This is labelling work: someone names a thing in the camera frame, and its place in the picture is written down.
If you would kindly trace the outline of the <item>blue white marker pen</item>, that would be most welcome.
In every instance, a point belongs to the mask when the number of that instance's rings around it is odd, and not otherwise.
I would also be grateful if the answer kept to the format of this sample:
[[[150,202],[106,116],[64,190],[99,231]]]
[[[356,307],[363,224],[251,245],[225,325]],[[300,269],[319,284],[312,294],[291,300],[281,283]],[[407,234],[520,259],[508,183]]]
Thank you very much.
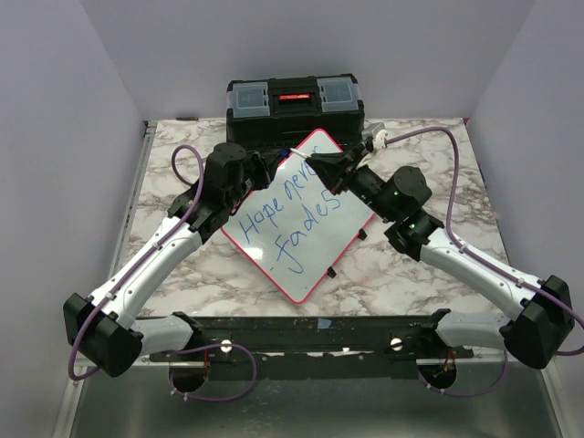
[[[290,150],[290,152],[292,152],[292,153],[294,153],[294,154],[302,157],[303,159],[310,158],[310,155],[308,155],[308,154],[306,154],[306,153],[304,153],[302,151],[299,151],[298,149],[290,148],[289,150]]]

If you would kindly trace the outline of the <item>pink-framed whiteboard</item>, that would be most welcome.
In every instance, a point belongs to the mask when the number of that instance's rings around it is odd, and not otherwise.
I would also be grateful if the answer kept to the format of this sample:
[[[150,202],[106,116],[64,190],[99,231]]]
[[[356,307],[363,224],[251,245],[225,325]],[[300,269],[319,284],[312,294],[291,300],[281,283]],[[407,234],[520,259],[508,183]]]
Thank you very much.
[[[268,188],[255,191],[223,226],[224,235],[287,298],[307,299],[373,211],[350,193],[333,195],[306,163],[312,153],[340,152],[323,130],[315,130],[277,167]]]

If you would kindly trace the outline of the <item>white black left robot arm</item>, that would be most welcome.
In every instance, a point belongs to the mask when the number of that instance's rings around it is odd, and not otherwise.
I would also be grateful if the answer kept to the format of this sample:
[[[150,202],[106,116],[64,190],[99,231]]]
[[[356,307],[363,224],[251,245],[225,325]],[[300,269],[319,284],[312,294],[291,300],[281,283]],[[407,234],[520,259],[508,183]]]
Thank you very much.
[[[70,379],[81,379],[75,372],[78,354],[96,370],[118,377],[139,357],[173,351],[193,360],[201,353],[203,340],[192,318],[182,312],[151,319],[139,314],[168,275],[222,228],[251,192],[269,187],[283,158],[280,151],[249,152],[232,142],[198,158],[198,180],[173,200],[145,246],[87,297],[74,293],[64,303]]]

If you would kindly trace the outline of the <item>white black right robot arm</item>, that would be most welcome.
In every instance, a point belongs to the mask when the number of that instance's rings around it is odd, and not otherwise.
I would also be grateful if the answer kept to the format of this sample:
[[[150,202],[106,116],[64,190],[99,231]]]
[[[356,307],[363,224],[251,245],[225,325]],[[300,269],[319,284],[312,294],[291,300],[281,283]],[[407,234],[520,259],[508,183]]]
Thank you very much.
[[[362,158],[355,149],[313,153],[306,163],[331,193],[353,193],[390,224],[384,234],[397,252],[444,271],[499,310],[447,312],[421,333],[422,351],[438,358],[451,347],[507,350],[528,367],[544,369],[575,326],[567,283],[557,276],[541,280],[523,273],[448,230],[423,209],[432,192],[419,168],[402,166],[384,181]]]

